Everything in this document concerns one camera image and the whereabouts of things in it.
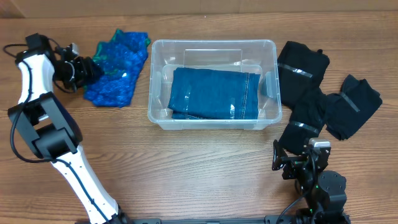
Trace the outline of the blue green sequin cloth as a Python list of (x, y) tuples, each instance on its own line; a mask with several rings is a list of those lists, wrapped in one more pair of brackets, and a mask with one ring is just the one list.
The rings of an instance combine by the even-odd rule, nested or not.
[(97, 107), (129, 106), (149, 53), (146, 32), (116, 30), (111, 40), (98, 43), (93, 61), (101, 75), (85, 86), (84, 99)]

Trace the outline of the blue denim jeans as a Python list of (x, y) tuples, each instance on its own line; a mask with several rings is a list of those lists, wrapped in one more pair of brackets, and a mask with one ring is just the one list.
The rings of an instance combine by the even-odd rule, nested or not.
[(260, 74), (177, 68), (168, 108), (173, 119), (257, 119)]

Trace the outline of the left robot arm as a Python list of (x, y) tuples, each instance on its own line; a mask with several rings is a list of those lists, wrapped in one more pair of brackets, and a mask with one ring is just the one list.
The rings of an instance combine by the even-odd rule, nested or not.
[(74, 93), (99, 79), (101, 69), (91, 58), (80, 56), (77, 45), (61, 47), (42, 34), (27, 36), (22, 46), (25, 50), (14, 55), (22, 74), (21, 96), (7, 111), (13, 153), (24, 162), (49, 163), (57, 169), (90, 223), (131, 223), (91, 168), (81, 130), (53, 90)]

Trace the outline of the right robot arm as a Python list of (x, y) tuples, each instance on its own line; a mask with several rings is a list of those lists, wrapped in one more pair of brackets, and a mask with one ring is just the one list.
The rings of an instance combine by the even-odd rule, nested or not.
[(282, 178), (294, 179), (300, 197), (278, 216), (269, 216), (269, 223), (350, 223), (344, 213), (347, 201), (346, 178), (326, 170), (331, 143), (311, 138), (299, 156), (288, 156), (278, 141), (273, 142), (272, 170), (283, 170)]

